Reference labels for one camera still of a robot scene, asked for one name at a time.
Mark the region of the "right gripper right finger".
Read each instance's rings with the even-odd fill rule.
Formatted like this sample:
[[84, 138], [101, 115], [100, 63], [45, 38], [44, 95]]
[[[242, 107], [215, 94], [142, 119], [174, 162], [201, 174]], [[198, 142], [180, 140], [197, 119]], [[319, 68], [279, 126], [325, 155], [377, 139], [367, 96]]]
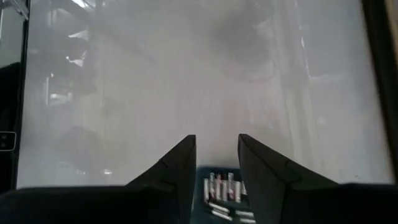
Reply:
[[248, 134], [238, 157], [257, 224], [398, 224], [396, 185], [339, 184]]

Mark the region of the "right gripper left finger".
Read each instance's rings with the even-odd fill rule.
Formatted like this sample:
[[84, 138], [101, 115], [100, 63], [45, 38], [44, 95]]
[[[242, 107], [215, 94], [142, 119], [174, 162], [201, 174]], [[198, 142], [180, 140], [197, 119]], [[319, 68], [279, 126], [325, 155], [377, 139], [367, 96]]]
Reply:
[[126, 185], [34, 187], [0, 195], [0, 224], [189, 224], [196, 137]]

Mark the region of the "dark teal plastic bin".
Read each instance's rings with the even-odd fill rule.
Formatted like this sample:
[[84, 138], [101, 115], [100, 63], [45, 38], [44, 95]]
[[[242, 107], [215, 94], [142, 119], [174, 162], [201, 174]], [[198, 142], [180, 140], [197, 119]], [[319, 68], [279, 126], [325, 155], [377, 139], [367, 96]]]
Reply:
[[[209, 198], [209, 201], [205, 203], [203, 200], [203, 179], [209, 180], [211, 172], [215, 174], [215, 199], [212, 200], [211, 198]], [[235, 199], [229, 200], [229, 198], [226, 202], [222, 200], [221, 181], [228, 181], [229, 172], [234, 174], [235, 190], [235, 182], [240, 181], [241, 183], [243, 181], [239, 169], [226, 167], [199, 167], [197, 169], [190, 224], [244, 224], [239, 222], [240, 218], [250, 218], [255, 220], [254, 217], [240, 217], [235, 214], [236, 210], [252, 212], [248, 199], [248, 193], [247, 195], [241, 194], [241, 203], [236, 203]], [[233, 218], [233, 221], [230, 222], [212, 215], [211, 211], [213, 209], [208, 205], [209, 202], [228, 208], [228, 215]]]

